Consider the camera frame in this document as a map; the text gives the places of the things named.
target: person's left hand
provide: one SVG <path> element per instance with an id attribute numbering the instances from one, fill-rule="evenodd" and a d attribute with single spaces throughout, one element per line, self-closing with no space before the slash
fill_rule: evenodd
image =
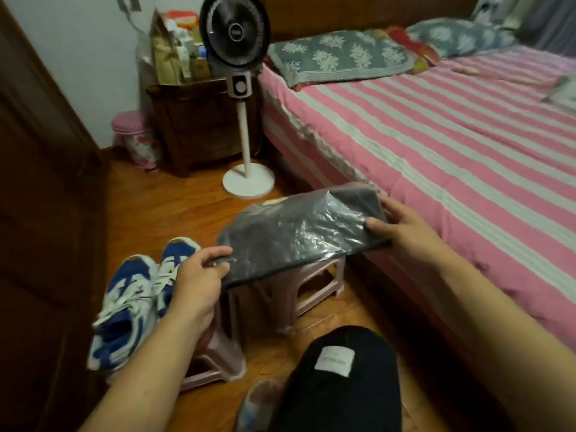
<path id="1" fill-rule="evenodd" d="M 207 247 L 182 262 L 168 314 L 198 324 L 201 332 L 206 330 L 214 316 L 214 305 L 220 298 L 221 280 L 230 270 L 228 262 L 215 267 L 210 264 L 212 259 L 231 253 L 232 247 Z"/>

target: finger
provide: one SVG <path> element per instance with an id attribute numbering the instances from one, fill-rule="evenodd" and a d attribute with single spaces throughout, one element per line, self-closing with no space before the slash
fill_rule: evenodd
<path id="1" fill-rule="evenodd" d="M 398 225 L 385 223 L 384 221 L 374 217 L 368 217 L 366 219 L 366 227 L 377 235 L 389 239 L 394 237 L 396 230 L 398 229 Z"/>
<path id="2" fill-rule="evenodd" d="M 232 253 L 232 247 L 221 245 L 219 247 L 206 247 L 198 250 L 190 259 L 193 259 L 198 265 L 204 266 L 210 259 L 220 256 L 228 256 Z"/>
<path id="3" fill-rule="evenodd" d="M 210 268 L 216 271 L 220 279 L 223 279 L 225 275 L 230 271 L 230 264 L 228 262 L 223 262 L 220 265 L 216 265 L 214 268 Z"/>
<path id="4" fill-rule="evenodd" d="M 398 200 L 393 199 L 383 192 L 378 194 L 378 198 L 380 203 L 382 203 L 382 207 L 396 217 L 397 220 L 402 220 L 402 218 L 410 216 L 410 213 L 412 212 L 408 206 L 400 203 Z"/>

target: floral trash can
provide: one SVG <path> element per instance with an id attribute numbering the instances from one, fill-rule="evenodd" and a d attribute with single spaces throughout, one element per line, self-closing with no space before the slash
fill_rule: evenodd
<path id="1" fill-rule="evenodd" d="M 122 138 L 132 160 L 144 171 L 158 167 L 162 159 L 162 146 L 146 128 L 138 110 L 119 113 L 112 121 L 112 129 Z"/>

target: fan head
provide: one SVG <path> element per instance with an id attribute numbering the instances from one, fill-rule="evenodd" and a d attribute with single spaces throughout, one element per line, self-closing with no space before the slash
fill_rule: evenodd
<path id="1" fill-rule="evenodd" d="M 211 57 L 234 71 L 246 71 L 266 56 L 270 22 L 260 0 L 205 0 L 200 34 Z"/>

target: mattress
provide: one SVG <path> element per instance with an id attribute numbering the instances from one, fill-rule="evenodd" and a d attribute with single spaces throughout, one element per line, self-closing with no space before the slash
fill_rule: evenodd
<path id="1" fill-rule="evenodd" d="M 264 133 L 314 188 L 368 182 L 417 210 L 576 351 L 576 114 L 542 101 L 572 71 L 522 46 L 300 92 L 265 68 Z"/>

